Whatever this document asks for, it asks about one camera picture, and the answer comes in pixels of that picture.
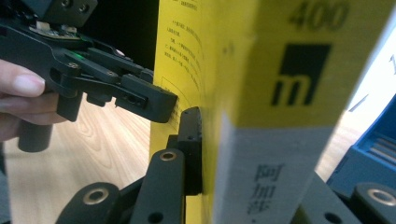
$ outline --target black plastic part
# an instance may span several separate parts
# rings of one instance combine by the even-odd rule
[[[359,220],[315,174],[291,224],[355,224]]]
[[[0,172],[7,175],[6,172],[6,157],[4,156],[4,143],[0,142]]]
[[[146,105],[141,106],[140,99],[126,96],[117,98],[116,105],[155,122],[165,123],[169,120],[177,100],[177,96],[172,92],[152,86],[148,82],[132,75],[123,76],[121,86],[131,90],[131,93],[143,92],[144,95],[142,97],[147,99],[147,102]]]
[[[185,223],[184,162],[177,149],[152,156],[130,224]]]
[[[363,223],[396,223],[396,190],[376,183],[360,183],[349,208]]]
[[[25,152],[40,152],[50,145],[52,125],[36,125],[22,120],[18,147]]]
[[[59,95],[56,113],[70,121],[76,121],[79,107],[81,105],[82,91],[78,91],[75,97],[64,97]]]
[[[81,189],[62,211],[56,223],[118,223],[119,189],[109,183],[94,183]]]
[[[120,217],[120,224],[129,223],[134,205],[136,204],[137,196],[142,188],[144,177],[136,180],[131,185],[120,190],[120,206],[122,215]]]
[[[177,148],[186,158],[186,195],[202,193],[202,127],[198,107],[182,112]]]
[[[81,27],[97,6],[96,0],[22,0],[41,21]]]

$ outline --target black cylinder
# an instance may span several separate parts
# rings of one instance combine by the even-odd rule
[[[40,152],[50,145],[52,125],[36,125],[22,121],[19,129],[18,147],[25,152]]]

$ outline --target black bracket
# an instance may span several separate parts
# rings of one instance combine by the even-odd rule
[[[81,189],[57,223],[185,223],[185,197],[202,193],[202,133],[198,107],[184,111],[178,135],[155,153],[146,176],[119,190],[109,183]]]

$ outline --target screw hole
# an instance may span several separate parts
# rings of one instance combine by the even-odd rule
[[[87,4],[83,4],[78,10],[81,13],[87,13],[90,10],[90,6],[88,6]]]
[[[62,4],[62,7],[68,8],[68,7],[72,6],[73,1],[72,0],[63,0],[61,4]]]
[[[87,205],[99,204],[108,197],[108,194],[105,188],[92,189],[84,195],[83,202]]]
[[[326,220],[334,224],[343,223],[343,220],[341,220],[341,218],[334,213],[325,213],[324,217],[326,218]]]
[[[151,213],[148,216],[149,223],[160,223],[163,221],[163,214],[162,213]]]
[[[378,203],[387,206],[396,206],[396,197],[382,189],[369,189],[367,193]]]
[[[172,161],[176,158],[176,153],[175,152],[164,152],[161,154],[160,158],[163,161]]]

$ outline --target black mechanical part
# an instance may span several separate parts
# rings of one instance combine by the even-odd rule
[[[26,5],[35,11],[37,5],[44,4],[41,17],[52,18],[51,13],[60,4],[91,2],[96,1],[26,1]],[[115,97],[116,105],[155,122],[169,120],[177,99],[173,93],[151,84],[151,71],[116,49],[86,36],[77,40],[48,38],[32,32],[21,20],[0,19],[0,58],[42,76],[49,88],[60,94],[57,113],[71,121],[77,119],[83,92],[88,93],[88,102],[99,106]]]
[[[166,149],[152,156],[145,177],[120,192],[109,189],[110,194],[120,196],[112,196],[103,206],[87,206],[83,198],[92,189],[112,185],[97,183],[82,189],[61,213],[58,223],[185,223],[185,197],[202,192],[201,146],[201,115],[194,107],[182,113],[179,135],[170,135]],[[107,216],[92,216],[95,213]]]
[[[96,0],[22,0],[41,21],[81,27],[97,6]]]
[[[186,195],[202,193],[202,122],[198,107],[182,112],[178,135],[170,135],[167,148],[174,147],[186,158]]]
[[[348,203],[363,223],[396,223],[396,190],[376,183],[359,183]]]
[[[315,174],[291,224],[355,224],[360,221]]]
[[[62,211],[56,223],[118,223],[120,191],[109,183],[94,183],[81,189]]]
[[[129,223],[185,223],[181,151],[168,148],[153,155]]]

